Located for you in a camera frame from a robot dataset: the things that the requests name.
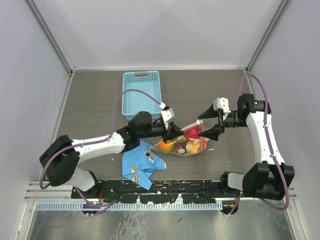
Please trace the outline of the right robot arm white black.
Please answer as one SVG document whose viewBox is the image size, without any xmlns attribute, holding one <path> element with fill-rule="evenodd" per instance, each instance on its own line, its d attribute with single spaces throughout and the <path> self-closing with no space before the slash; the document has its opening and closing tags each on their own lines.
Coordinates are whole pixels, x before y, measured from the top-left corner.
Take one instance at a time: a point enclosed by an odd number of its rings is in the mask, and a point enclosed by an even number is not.
<svg viewBox="0 0 320 240">
<path fill-rule="evenodd" d="M 220 193 L 231 197 L 238 190 L 250 198 L 282 200 L 286 195 L 285 187 L 290 186 L 295 170 L 285 163 L 277 147 L 269 104 L 256 100 L 253 94 L 244 93 L 237 100 L 237 109 L 230 110 L 228 99 L 221 97 L 199 115 L 199 119 L 211 118 L 217 118 L 217 123 L 199 133 L 200 137 L 217 141 L 227 128 L 247 127 L 255 157 L 255 164 L 247 173 L 223 173 L 220 177 Z"/>
</svg>

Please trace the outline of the clear polka dot zip bag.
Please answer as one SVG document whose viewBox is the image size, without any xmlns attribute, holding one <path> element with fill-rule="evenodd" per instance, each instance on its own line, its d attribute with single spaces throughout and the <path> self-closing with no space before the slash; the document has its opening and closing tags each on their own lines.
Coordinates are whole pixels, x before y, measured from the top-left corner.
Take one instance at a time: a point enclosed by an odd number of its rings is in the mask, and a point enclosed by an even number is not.
<svg viewBox="0 0 320 240">
<path fill-rule="evenodd" d="M 198 135 L 206 130 L 203 120 L 197 120 L 181 130 L 183 131 L 183 135 L 167 142 L 160 141 L 152 146 L 151 149 L 184 158 L 197 155 L 206 150 L 209 139 Z"/>
</svg>

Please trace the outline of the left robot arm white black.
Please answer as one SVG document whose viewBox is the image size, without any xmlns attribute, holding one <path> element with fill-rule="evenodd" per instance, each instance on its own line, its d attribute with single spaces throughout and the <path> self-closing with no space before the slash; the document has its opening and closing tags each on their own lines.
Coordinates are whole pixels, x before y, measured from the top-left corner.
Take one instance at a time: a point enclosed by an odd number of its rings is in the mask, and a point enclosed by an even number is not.
<svg viewBox="0 0 320 240">
<path fill-rule="evenodd" d="M 84 171 L 78 165 L 84 161 L 108 154 L 121 154 L 137 148 L 142 139 L 161 137 L 163 141 L 182 136 L 184 132 L 172 121 L 173 114 L 164 114 L 152 120 L 147 111 L 139 112 L 128 125 L 110 133 L 90 139 L 72 140 L 67 135 L 58 137 L 40 156 L 42 173 L 39 186 L 73 186 L 88 198 L 100 193 L 100 183 L 92 171 Z"/>
</svg>

